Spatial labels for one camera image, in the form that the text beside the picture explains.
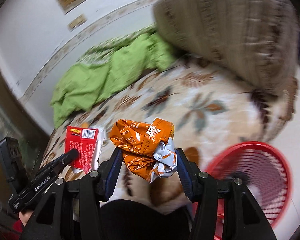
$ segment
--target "crumpled orange packaging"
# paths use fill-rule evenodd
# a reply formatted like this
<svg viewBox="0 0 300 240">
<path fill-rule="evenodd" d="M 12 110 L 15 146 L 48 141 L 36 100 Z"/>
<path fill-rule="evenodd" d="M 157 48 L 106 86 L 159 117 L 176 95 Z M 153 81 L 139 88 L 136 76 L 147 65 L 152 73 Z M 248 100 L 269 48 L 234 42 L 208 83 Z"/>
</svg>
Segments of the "crumpled orange packaging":
<svg viewBox="0 0 300 240">
<path fill-rule="evenodd" d="M 160 118 L 156 118 L 152 124 L 120 119 L 112 127 L 110 140 L 123 150 L 123 161 L 127 168 L 152 182 L 152 168 L 157 162 L 153 153 L 159 143 L 167 144 L 169 137 L 173 139 L 173 134 L 173 123 Z"/>
</svg>

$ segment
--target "barcode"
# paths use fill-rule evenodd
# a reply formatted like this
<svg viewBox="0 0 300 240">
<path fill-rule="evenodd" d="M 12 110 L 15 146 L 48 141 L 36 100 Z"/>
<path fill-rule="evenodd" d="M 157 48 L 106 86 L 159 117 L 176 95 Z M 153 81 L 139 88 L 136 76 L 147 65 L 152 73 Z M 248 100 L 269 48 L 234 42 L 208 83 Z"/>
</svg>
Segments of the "barcode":
<svg viewBox="0 0 300 240">
<path fill-rule="evenodd" d="M 94 139 L 95 133 L 96 133 L 96 130 L 82 129 L 82 138 Z"/>
</svg>

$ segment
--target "white tile floor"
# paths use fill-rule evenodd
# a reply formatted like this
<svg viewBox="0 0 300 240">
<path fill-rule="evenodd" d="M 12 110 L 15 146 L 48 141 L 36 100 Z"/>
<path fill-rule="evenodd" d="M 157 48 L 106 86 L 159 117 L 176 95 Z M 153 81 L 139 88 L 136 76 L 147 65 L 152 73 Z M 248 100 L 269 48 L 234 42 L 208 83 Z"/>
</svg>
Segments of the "white tile floor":
<svg viewBox="0 0 300 240">
<path fill-rule="evenodd" d="M 292 173 L 292 194 L 288 210 L 274 231 L 278 240 L 288 240 L 300 224 L 300 68 L 297 71 L 299 91 L 295 102 L 296 113 L 282 132 L 272 141 L 290 164 Z"/>
</svg>

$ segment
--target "green cloth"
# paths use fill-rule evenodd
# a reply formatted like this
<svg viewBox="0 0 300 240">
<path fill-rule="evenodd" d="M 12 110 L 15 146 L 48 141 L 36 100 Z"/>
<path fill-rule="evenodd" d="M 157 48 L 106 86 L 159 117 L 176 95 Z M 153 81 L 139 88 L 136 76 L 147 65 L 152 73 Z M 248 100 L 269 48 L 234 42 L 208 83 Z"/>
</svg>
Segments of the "green cloth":
<svg viewBox="0 0 300 240">
<path fill-rule="evenodd" d="M 154 25 L 89 49 L 57 83 L 51 100 L 58 128 L 73 111 L 89 111 L 135 82 L 147 68 L 166 70 L 176 58 Z"/>
</svg>

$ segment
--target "silver bolt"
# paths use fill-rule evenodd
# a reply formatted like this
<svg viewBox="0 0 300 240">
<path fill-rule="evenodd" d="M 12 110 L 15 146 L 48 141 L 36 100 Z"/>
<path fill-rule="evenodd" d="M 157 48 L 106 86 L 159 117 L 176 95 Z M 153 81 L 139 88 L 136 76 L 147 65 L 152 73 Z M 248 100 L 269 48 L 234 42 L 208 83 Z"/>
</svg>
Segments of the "silver bolt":
<svg viewBox="0 0 300 240">
<path fill-rule="evenodd" d="M 56 179 L 56 184 L 61 185 L 63 183 L 64 179 L 63 178 L 58 178 Z"/>
<path fill-rule="evenodd" d="M 237 185 L 241 185 L 242 184 L 242 180 L 239 178 L 234 179 L 234 183 Z"/>
<path fill-rule="evenodd" d="M 208 176 L 209 176 L 209 174 L 208 174 L 207 172 L 205 172 L 205 171 L 202 171 L 202 172 L 199 173 L 199 177 L 200 177 L 200 178 L 205 179 L 205 178 L 207 178 Z"/>
<path fill-rule="evenodd" d="M 92 177 L 92 178 L 95 178 L 95 177 L 98 176 L 98 175 L 99 175 L 99 172 L 97 172 L 97 171 L 91 171 L 91 172 L 89 173 L 89 176 Z"/>
</svg>

